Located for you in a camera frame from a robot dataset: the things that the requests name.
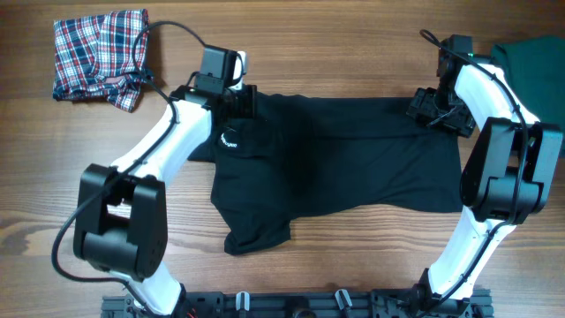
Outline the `black garment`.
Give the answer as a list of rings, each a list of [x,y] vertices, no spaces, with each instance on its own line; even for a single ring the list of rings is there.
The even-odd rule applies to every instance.
[[[215,165],[210,198],[230,229],[225,252],[281,245],[294,219],[361,205],[460,211],[457,139],[419,126],[409,104],[262,94],[254,117],[216,125],[192,159]]]

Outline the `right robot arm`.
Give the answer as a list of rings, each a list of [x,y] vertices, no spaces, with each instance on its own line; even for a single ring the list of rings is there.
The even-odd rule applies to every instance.
[[[459,135],[479,130],[459,184],[463,210],[439,258],[425,269],[404,306],[417,317],[460,316],[482,269],[500,243],[546,205],[563,141],[558,125],[531,113],[503,68],[477,55],[470,36],[439,40],[437,88],[420,88],[408,116]]]

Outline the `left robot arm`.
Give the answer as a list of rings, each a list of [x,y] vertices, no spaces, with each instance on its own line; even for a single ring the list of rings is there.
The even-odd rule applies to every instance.
[[[246,73],[244,51],[207,45],[193,84],[167,96],[167,109],[149,133],[110,166],[91,164],[81,176],[73,252],[128,290],[128,314],[194,315],[184,286],[162,260],[166,189],[220,116],[254,115],[257,88],[244,83]]]

